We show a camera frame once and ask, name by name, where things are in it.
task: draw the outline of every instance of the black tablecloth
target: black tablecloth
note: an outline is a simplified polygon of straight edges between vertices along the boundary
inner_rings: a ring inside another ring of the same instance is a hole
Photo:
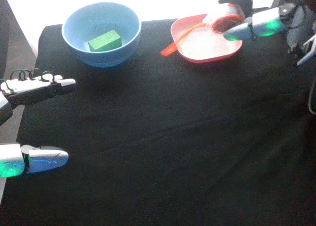
[[[36,67],[75,92],[26,107],[18,141],[65,148],[68,164],[7,180],[3,225],[313,225],[315,118],[285,38],[191,64],[159,52],[173,20],[144,22],[114,69],[76,60],[46,27]]]

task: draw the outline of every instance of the red plastic object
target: red plastic object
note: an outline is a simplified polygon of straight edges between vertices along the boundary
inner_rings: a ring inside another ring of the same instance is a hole
[[[171,26],[171,34],[179,53],[193,63],[206,63],[234,55],[242,41],[230,42],[223,34],[207,31],[205,27],[192,30],[180,43],[177,41],[194,25],[201,23],[206,14],[178,19]]]

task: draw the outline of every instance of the red plastic tray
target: red plastic tray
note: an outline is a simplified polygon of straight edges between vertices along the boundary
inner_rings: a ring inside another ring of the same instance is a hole
[[[178,19],[171,26],[173,40],[177,42],[192,26],[201,23],[206,14]],[[179,44],[178,51],[188,61],[205,63],[228,58],[234,55],[242,45],[242,41],[230,42],[222,34],[207,31],[199,27],[190,32]]]

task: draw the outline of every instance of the green sponge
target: green sponge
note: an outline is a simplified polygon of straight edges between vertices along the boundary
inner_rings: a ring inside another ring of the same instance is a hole
[[[102,52],[111,49],[116,49],[122,46],[122,40],[116,31],[111,30],[97,38],[89,41],[91,51]]]

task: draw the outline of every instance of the orange strap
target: orange strap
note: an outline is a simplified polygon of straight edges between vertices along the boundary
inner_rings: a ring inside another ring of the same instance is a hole
[[[170,45],[168,45],[164,50],[162,50],[160,52],[161,55],[163,56],[168,56],[170,54],[172,54],[173,52],[175,52],[178,48],[177,45],[180,43],[180,41],[186,37],[191,31],[193,31],[194,29],[198,28],[198,27],[203,27],[205,26],[205,23],[198,23],[196,25],[194,25],[193,27],[191,27],[190,29],[188,29],[180,38],[179,40],[177,40],[177,42],[173,42]]]

